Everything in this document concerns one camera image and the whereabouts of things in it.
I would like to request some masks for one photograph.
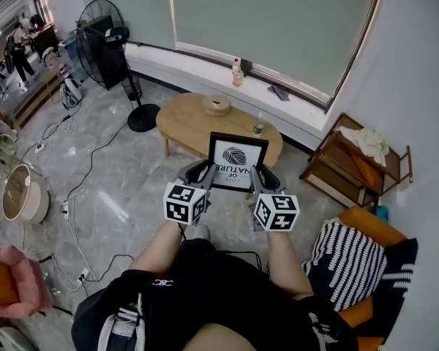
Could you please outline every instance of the fan base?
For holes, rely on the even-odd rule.
[[[155,104],[143,104],[129,115],[129,128],[133,132],[147,132],[156,127],[156,116],[160,107]]]

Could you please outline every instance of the marble floor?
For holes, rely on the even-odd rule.
[[[163,106],[178,94],[147,80],[140,81],[144,102]],[[50,182],[51,203],[45,218],[47,227],[7,222],[1,210],[4,182],[0,181],[0,245],[13,244],[28,251],[41,251],[35,255],[38,258],[52,252],[71,279],[76,279],[86,264],[60,212],[61,202],[88,172],[91,151],[106,144],[124,126],[132,109],[120,85],[106,91],[87,80],[83,84],[83,95],[81,109],[72,117],[72,122],[78,124],[77,130],[64,132],[64,128],[59,127],[43,151],[35,154],[33,148],[24,159],[36,165]],[[17,141],[19,157],[41,138],[47,125],[60,121],[65,115],[67,111],[58,103],[58,95],[47,102],[20,131]],[[196,158],[180,148],[171,149],[171,155],[165,157],[157,129],[136,133],[127,126],[93,158],[92,171],[84,181],[86,189],[75,198],[74,212],[81,249],[96,276],[100,277],[115,254],[136,256],[147,246],[163,222],[162,196],[166,183],[175,178],[181,167]],[[299,180],[299,173],[306,163],[305,153],[285,144],[274,168],[285,180],[288,193],[297,195],[299,200],[301,215],[290,236],[303,260],[310,256],[323,220],[342,210],[330,197]],[[266,266],[266,234],[252,231],[249,203],[244,194],[214,189],[210,201],[212,207],[201,221],[209,226],[213,244],[219,249],[254,250]],[[101,281],[102,287],[129,264],[127,257],[116,259]],[[56,273],[52,261],[42,264],[42,269],[48,284],[55,287],[52,290],[54,303],[74,312],[86,297],[84,289],[69,290],[75,286],[62,270]],[[86,289],[91,295],[99,288],[90,283]],[[70,337],[72,318],[67,314],[56,310],[48,312],[47,317],[36,314],[17,326],[39,350],[74,349]]]

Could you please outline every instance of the pink cushion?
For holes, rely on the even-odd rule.
[[[0,263],[10,267],[20,303],[0,306],[0,317],[21,319],[52,307],[39,263],[14,246],[0,248]]]

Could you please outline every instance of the black fan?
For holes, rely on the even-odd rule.
[[[145,132],[156,126],[156,115],[160,107],[141,104],[140,94],[125,59],[124,45],[129,35],[130,31],[113,3],[108,0],[93,0],[78,22],[78,57],[88,75],[107,89],[128,77],[132,87],[131,95],[135,95],[138,104],[129,115],[129,128],[135,132]]]

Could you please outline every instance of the window blind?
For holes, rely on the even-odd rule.
[[[247,59],[332,95],[372,0],[174,0],[177,40]]]
[[[130,40],[174,48],[169,0],[109,0],[121,11]]]

